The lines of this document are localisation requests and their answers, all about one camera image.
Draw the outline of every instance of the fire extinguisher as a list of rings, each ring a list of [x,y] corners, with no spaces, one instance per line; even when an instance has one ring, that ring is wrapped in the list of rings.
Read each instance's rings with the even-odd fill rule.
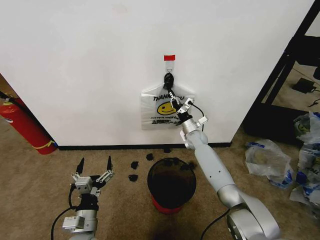
[[[5,102],[0,115],[11,124],[40,154],[50,154],[57,149],[55,142],[36,120],[20,98],[10,98],[0,91]]]

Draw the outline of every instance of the black debris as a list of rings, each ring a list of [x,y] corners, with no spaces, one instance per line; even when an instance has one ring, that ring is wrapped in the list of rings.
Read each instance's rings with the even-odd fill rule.
[[[138,179],[138,175],[135,175],[135,174],[129,175],[129,180],[131,182],[135,182],[137,181],[137,179]]]
[[[171,153],[171,149],[168,148],[168,147],[165,147],[165,148],[163,149],[163,151],[164,151],[164,153],[166,153],[166,154]]]
[[[137,169],[137,167],[138,167],[138,161],[133,161],[132,163],[131,163],[131,168],[133,168],[134,170],[136,170]]]
[[[167,167],[171,167],[172,166],[173,161],[170,158],[165,158],[164,159],[164,165]]]
[[[183,171],[183,170],[189,170],[189,165],[188,164],[183,164],[181,167],[180,167],[180,170]]]
[[[195,168],[196,168],[196,164],[193,162],[193,161],[191,161],[191,162],[189,162],[189,168],[191,169],[191,170],[194,170]]]
[[[178,165],[179,164],[179,158],[177,158],[177,157],[174,157],[173,158],[173,163],[174,163],[174,165]]]
[[[154,159],[153,154],[152,154],[152,153],[147,154],[147,155],[146,155],[146,159],[147,159],[148,161],[153,160],[153,159]]]

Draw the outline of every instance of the red trash can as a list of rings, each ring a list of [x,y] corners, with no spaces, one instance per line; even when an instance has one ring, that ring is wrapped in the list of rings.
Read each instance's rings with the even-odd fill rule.
[[[157,161],[147,177],[152,203],[163,214],[175,214],[196,191],[196,175],[177,157]]]

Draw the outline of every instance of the yellow smiley face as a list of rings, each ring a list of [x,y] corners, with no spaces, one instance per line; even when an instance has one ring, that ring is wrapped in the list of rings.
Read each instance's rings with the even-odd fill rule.
[[[176,110],[171,106],[171,103],[167,101],[158,107],[157,112],[161,115],[170,115],[174,114]]]

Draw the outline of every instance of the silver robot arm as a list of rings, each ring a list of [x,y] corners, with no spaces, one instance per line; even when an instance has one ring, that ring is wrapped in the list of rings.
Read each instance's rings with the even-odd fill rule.
[[[188,149],[194,150],[195,157],[205,177],[216,191],[220,201],[231,211],[227,215],[228,229],[235,240],[273,240],[280,237],[280,229],[266,206],[257,198],[247,195],[236,186],[226,166],[217,153],[208,145],[208,137],[200,126],[208,121],[204,116],[198,122],[187,114],[193,105],[188,99],[180,104],[171,92],[172,107],[179,106],[177,114],[181,121],[180,135]]]

